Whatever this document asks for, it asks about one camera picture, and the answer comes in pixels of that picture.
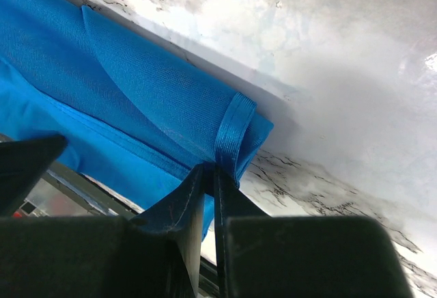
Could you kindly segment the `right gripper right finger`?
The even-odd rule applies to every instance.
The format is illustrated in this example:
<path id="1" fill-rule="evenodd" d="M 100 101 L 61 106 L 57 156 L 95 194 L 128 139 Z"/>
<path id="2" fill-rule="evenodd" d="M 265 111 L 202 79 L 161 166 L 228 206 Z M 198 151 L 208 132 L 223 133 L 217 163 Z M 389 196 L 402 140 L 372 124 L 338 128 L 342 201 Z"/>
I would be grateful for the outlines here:
<path id="1" fill-rule="evenodd" d="M 221 297 L 228 297 L 226 283 L 226 262 L 229 260 L 225 250 L 227 219 L 230 217 L 267 216 L 260 207 L 239 190 L 234 179 L 219 166 L 214 168 L 214 233 L 216 243 L 216 268 Z"/>

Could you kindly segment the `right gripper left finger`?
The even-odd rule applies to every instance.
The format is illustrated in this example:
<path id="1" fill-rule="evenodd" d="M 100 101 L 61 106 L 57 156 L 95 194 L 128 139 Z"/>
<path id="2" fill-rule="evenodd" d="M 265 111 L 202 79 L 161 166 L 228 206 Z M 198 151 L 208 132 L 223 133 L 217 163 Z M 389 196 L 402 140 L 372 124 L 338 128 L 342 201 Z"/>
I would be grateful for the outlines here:
<path id="1" fill-rule="evenodd" d="M 140 288 L 146 297 L 196 297 L 203 237 L 203 165 L 129 223 L 140 233 Z"/>

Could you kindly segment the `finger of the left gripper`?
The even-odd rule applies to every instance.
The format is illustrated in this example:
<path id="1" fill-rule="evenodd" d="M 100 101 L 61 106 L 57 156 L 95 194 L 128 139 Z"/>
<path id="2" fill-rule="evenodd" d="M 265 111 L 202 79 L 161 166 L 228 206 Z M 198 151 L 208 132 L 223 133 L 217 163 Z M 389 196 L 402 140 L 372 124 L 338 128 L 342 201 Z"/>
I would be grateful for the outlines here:
<path id="1" fill-rule="evenodd" d="M 59 134 L 1 143 L 2 216 L 14 214 L 67 143 Z"/>

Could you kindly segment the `blue cloth napkin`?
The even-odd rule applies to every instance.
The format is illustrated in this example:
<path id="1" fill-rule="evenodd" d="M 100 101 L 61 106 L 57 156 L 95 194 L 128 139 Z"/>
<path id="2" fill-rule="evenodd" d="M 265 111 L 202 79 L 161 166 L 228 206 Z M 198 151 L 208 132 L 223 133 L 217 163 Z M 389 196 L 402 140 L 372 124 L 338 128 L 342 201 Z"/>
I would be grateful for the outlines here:
<path id="1" fill-rule="evenodd" d="M 1 133 L 143 209 L 200 163 L 240 180 L 273 128 L 244 94 L 87 6 L 1 0 Z"/>

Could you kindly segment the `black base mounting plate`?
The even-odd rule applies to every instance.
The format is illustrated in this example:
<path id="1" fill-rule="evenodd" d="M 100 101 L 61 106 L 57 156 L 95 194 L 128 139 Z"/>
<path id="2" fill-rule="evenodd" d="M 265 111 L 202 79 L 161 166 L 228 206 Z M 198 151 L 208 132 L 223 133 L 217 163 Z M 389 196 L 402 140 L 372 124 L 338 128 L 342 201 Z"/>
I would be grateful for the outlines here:
<path id="1" fill-rule="evenodd" d="M 1 215 L 2 297 L 146 297 L 136 211 L 54 161 L 11 216 Z M 196 297 L 218 297 L 201 256 Z"/>

